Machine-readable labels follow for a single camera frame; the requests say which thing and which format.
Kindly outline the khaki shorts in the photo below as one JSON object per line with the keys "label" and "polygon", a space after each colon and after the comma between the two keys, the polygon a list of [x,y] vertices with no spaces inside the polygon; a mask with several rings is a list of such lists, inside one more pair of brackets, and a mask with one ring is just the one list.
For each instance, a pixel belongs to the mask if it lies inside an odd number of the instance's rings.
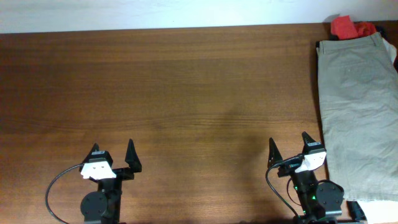
{"label": "khaki shorts", "polygon": [[380,33],[319,43],[330,180],[346,200],[397,200],[397,71]]}

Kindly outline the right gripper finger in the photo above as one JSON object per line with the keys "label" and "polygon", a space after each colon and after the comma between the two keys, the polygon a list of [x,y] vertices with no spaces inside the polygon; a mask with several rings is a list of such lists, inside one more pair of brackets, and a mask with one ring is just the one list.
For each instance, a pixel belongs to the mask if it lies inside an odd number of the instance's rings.
{"label": "right gripper finger", "polygon": [[275,141],[273,140],[273,138],[269,138],[269,157],[267,167],[270,168],[282,161],[283,158],[277,148]]}
{"label": "right gripper finger", "polygon": [[305,145],[311,145],[312,143],[315,143],[316,140],[314,140],[307,132],[302,133],[302,139]]}

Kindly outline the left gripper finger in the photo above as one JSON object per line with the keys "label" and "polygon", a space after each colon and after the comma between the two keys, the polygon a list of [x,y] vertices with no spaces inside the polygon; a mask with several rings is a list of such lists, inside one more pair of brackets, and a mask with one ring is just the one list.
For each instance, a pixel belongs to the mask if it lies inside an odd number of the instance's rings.
{"label": "left gripper finger", "polygon": [[129,168],[134,173],[142,172],[142,164],[138,158],[136,149],[134,147],[134,142],[132,139],[129,140],[128,145],[127,145],[125,162],[128,164]]}
{"label": "left gripper finger", "polygon": [[94,143],[93,147],[91,148],[89,154],[92,154],[93,152],[99,151],[99,145],[97,143]]}

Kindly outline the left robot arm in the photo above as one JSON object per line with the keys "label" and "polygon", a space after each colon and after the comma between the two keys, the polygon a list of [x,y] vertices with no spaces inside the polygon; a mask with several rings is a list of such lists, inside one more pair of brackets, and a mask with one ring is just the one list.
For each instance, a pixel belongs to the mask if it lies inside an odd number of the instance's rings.
{"label": "left robot arm", "polygon": [[97,190],[88,193],[81,201],[84,223],[119,223],[123,182],[133,180],[134,174],[142,171],[132,139],[127,145],[125,162],[127,167],[113,169],[110,153],[101,151],[98,144],[94,144],[84,158],[80,174],[98,185]]}

